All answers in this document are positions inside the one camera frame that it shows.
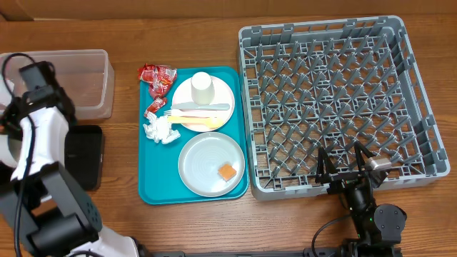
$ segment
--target candy wrapper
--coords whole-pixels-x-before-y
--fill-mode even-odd
[[[138,78],[149,83],[149,93],[153,99],[165,97],[177,77],[177,70],[170,66],[144,64],[143,68],[138,69]]]
[[[160,108],[162,108],[164,105],[166,105],[166,102],[168,100],[166,100],[166,98],[157,98],[156,100],[154,100],[152,102],[152,104],[145,110],[144,112],[144,116],[147,118],[148,117],[148,113],[151,112],[151,113],[156,113]]]

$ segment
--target plastic dish rack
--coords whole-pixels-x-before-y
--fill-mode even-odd
[[[248,26],[239,32],[252,192],[316,196],[317,153],[356,168],[360,141],[396,167],[381,189],[422,186],[450,165],[396,16]]]

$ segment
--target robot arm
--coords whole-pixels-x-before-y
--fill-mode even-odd
[[[75,108],[57,83],[52,68],[50,63],[42,61],[19,69],[29,91],[10,104],[2,124],[16,137],[20,125],[21,153],[11,181],[0,185],[0,211],[13,227],[14,206],[20,203],[19,238],[34,256],[87,252],[92,256],[147,256],[146,249],[133,238],[120,236],[103,226],[94,203],[65,169],[64,143],[69,127],[76,123]],[[31,146],[33,156],[29,156]],[[28,158],[31,165],[24,178]],[[16,188],[23,180],[26,187],[20,201]],[[37,215],[32,213],[50,200],[55,208]]]

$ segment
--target clear plastic bin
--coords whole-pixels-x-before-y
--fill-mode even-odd
[[[73,101],[77,119],[102,119],[111,116],[114,70],[106,51],[94,49],[24,53],[35,61],[50,61],[55,66],[57,81]],[[0,64],[3,64],[9,54],[0,55]],[[8,62],[6,78],[14,83],[16,96],[22,96],[26,91],[19,68],[27,64],[30,64],[30,61],[20,56]]]

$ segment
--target white utensil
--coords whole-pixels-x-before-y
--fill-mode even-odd
[[[167,116],[179,116],[179,117],[217,117],[216,111],[181,111],[181,110],[166,110],[164,115]]]
[[[198,105],[194,102],[174,104],[171,106],[173,110],[208,110],[208,111],[227,111],[230,109],[230,104],[206,104]]]

